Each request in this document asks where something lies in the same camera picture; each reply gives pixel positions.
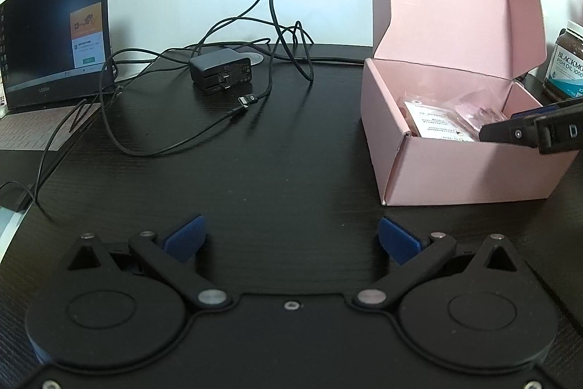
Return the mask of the pink nail sticker packet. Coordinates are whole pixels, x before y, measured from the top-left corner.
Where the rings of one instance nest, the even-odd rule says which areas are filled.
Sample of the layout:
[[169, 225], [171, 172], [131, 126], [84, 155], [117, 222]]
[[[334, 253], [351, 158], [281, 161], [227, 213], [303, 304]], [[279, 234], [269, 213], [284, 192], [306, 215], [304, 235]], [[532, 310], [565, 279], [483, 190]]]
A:
[[506, 119], [498, 107], [499, 98], [489, 89], [481, 89], [459, 96], [449, 103], [469, 130], [479, 133], [481, 127]]

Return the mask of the brown supplement bottle white cap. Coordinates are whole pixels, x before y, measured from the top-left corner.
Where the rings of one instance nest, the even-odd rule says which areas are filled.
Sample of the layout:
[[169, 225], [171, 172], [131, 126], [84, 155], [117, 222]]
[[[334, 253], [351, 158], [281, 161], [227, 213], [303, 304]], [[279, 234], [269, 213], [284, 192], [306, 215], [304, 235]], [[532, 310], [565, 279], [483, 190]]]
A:
[[544, 92], [555, 101], [582, 96], [582, 25], [568, 21], [556, 39], [544, 76]]

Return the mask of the pink cardboard box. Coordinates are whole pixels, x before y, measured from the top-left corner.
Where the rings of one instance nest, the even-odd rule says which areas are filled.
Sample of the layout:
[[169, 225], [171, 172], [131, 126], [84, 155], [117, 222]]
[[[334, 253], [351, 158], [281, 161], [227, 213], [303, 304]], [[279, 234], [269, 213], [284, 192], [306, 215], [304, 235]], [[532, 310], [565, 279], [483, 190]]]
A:
[[441, 105], [478, 91], [501, 113], [535, 108], [519, 79], [547, 57], [540, 0], [372, 0], [372, 16], [361, 116], [382, 203], [549, 197], [573, 153], [420, 137], [402, 113], [407, 98]]

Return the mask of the black power adapter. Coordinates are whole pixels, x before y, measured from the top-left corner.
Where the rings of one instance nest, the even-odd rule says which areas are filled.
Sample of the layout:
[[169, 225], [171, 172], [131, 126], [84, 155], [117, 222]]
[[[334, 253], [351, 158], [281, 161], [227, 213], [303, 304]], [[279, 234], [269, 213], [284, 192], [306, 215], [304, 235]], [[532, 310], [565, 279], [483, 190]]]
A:
[[194, 85], [205, 94], [252, 80], [251, 60], [231, 48], [191, 57], [189, 71]]

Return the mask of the laptop computer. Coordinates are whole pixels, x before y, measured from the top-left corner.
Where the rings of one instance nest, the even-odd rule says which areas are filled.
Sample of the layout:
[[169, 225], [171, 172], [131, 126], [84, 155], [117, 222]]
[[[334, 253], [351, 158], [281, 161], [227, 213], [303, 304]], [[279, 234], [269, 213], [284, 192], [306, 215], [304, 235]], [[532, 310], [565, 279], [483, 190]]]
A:
[[2, 149], [57, 151], [113, 84], [110, 54], [108, 0], [2, 2]]

